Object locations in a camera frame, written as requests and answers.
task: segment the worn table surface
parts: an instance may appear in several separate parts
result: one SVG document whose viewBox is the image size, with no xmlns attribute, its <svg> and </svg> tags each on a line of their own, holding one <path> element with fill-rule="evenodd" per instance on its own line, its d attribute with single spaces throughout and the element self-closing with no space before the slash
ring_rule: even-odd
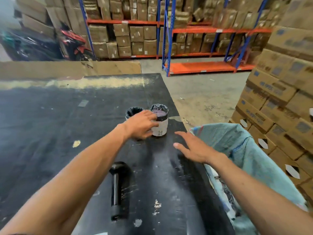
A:
<svg viewBox="0 0 313 235">
<path fill-rule="evenodd" d="M 115 78 L 142 79 L 143 84 L 0 90 L 1 227 L 81 150 L 122 123 L 129 107 L 161 103 L 169 117 L 179 116 L 160 74 Z M 82 100 L 88 104 L 78 107 Z M 122 185 L 127 217 L 111 221 L 109 174 L 73 234 L 234 234 L 203 165 L 173 147 L 183 143 L 174 132 L 185 130 L 182 122 L 170 119 L 164 137 L 129 140 L 116 158 L 131 169 Z M 81 143 L 73 148 L 75 140 Z"/>
</svg>

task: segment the right arm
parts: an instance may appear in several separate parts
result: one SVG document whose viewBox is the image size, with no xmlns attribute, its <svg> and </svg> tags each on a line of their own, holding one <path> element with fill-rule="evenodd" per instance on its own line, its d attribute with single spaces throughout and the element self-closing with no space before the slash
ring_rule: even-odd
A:
<svg viewBox="0 0 313 235">
<path fill-rule="evenodd" d="M 261 234 L 312 234 L 313 218 L 309 213 L 251 177 L 225 154 L 217 152 L 191 133 L 175 133 L 184 138 L 189 149 L 180 143 L 174 143 L 174 147 L 188 159 L 212 166 Z"/>
</svg>

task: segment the hand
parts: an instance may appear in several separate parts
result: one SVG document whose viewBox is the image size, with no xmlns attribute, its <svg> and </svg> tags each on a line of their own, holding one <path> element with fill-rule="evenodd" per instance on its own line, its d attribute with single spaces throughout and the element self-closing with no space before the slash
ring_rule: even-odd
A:
<svg viewBox="0 0 313 235">
<path fill-rule="evenodd" d="M 173 145 L 174 148 L 181 151 L 186 158 L 194 162 L 206 163 L 211 165 L 213 163 L 212 161 L 215 158 L 226 157 L 225 154 L 214 150 L 212 147 L 206 145 L 200 138 L 194 136 L 191 133 L 178 131 L 175 132 L 175 134 L 178 134 L 183 137 L 189 149 L 186 149 L 182 144 L 177 142 L 174 143 Z"/>
<path fill-rule="evenodd" d="M 125 126 L 127 136 L 129 138 L 146 139 L 152 135 L 151 128 L 158 127 L 158 122 L 152 122 L 156 120 L 156 114 L 153 114 L 150 110 L 143 110 L 138 114 L 130 117 L 123 125 Z"/>
</svg>

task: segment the purple contents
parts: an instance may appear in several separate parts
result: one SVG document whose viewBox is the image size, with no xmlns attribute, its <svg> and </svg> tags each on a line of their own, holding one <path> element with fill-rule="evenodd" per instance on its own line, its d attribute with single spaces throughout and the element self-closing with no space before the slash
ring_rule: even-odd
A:
<svg viewBox="0 0 313 235">
<path fill-rule="evenodd" d="M 158 117 L 166 116 L 166 113 L 163 110 L 152 110 L 152 113 L 156 114 Z"/>
</svg>

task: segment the plastic sack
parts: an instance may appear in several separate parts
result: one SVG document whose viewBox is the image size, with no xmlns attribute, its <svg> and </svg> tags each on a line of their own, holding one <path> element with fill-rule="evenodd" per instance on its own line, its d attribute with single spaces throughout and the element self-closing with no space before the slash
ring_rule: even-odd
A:
<svg viewBox="0 0 313 235">
<path fill-rule="evenodd" d="M 190 132 L 215 150 L 226 154 L 236 166 L 258 181 L 301 208 L 306 208 L 305 199 L 288 176 L 255 143 L 252 136 L 239 124 L 207 124 L 190 129 Z M 257 234 L 257 230 L 241 209 L 216 171 L 205 165 L 209 180 L 220 198 L 236 234 Z"/>
</svg>

